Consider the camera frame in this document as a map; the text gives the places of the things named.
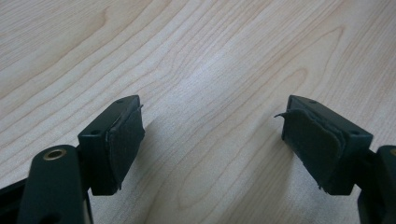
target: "light wood grain surface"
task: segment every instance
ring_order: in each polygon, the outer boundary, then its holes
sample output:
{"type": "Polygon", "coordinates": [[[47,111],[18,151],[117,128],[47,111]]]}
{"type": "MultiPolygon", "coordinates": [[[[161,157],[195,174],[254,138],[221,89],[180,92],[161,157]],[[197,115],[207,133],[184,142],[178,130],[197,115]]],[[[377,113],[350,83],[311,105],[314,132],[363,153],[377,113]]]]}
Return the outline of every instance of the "light wood grain surface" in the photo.
{"type": "Polygon", "coordinates": [[[6,0],[0,188],[110,103],[147,131],[96,223],[359,223],[280,139],[290,94],[396,145],[396,1],[6,0]]]}

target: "wood grain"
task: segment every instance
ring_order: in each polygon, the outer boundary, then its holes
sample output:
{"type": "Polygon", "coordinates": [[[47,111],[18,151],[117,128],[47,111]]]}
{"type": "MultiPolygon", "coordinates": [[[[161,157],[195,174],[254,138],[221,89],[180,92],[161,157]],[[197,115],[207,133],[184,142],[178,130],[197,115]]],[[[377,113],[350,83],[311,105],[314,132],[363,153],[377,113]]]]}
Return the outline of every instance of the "wood grain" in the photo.
{"type": "Polygon", "coordinates": [[[96,223],[359,223],[280,140],[290,94],[396,145],[396,1],[0,3],[0,188],[139,94],[147,131],[96,223]]]}

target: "black plastic bracket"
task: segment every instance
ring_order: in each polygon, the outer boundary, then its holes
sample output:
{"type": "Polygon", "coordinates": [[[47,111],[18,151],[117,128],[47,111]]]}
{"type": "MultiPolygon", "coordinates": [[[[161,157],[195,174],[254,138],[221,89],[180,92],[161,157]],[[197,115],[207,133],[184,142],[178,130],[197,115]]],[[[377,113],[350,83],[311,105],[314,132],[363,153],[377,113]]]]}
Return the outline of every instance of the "black plastic bracket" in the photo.
{"type": "Polygon", "coordinates": [[[78,135],[80,146],[38,153],[26,180],[0,189],[0,223],[92,223],[87,191],[120,189],[145,135],[141,107],[137,95],[119,99],[78,135]]]}
{"type": "Polygon", "coordinates": [[[282,139],[331,195],[349,195],[355,184],[361,223],[396,223],[396,146],[369,149],[373,135],[326,106],[291,95],[282,139]]]}

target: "clamp jaw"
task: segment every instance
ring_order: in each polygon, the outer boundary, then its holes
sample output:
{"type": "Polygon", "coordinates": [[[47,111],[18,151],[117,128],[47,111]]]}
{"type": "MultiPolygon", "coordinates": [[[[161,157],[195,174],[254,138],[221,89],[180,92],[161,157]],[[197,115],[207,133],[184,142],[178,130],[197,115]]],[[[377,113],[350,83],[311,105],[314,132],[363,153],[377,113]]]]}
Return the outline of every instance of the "clamp jaw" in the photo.
{"type": "Polygon", "coordinates": [[[277,116],[285,119],[282,139],[320,188],[349,195],[356,184],[361,223],[396,223],[396,146],[374,153],[372,134],[304,97],[291,95],[287,111],[277,116]]]}

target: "round hole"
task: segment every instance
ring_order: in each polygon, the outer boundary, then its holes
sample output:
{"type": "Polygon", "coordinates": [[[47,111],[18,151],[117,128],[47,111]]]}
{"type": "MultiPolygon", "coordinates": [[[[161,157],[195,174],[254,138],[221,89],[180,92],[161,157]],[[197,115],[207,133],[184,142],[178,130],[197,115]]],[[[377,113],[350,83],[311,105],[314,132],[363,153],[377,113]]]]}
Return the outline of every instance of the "round hole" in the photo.
{"type": "Polygon", "coordinates": [[[61,221],[61,215],[59,214],[49,214],[41,218],[40,224],[53,224],[61,221]]]}
{"type": "Polygon", "coordinates": [[[91,134],[99,134],[99,133],[100,133],[99,130],[93,130],[93,131],[91,132],[91,134]]]}
{"type": "Polygon", "coordinates": [[[65,154],[66,154],[66,150],[64,150],[63,148],[56,148],[56,149],[53,149],[53,150],[47,152],[44,155],[44,160],[45,161],[54,161],[54,160],[61,158],[65,154]]]}

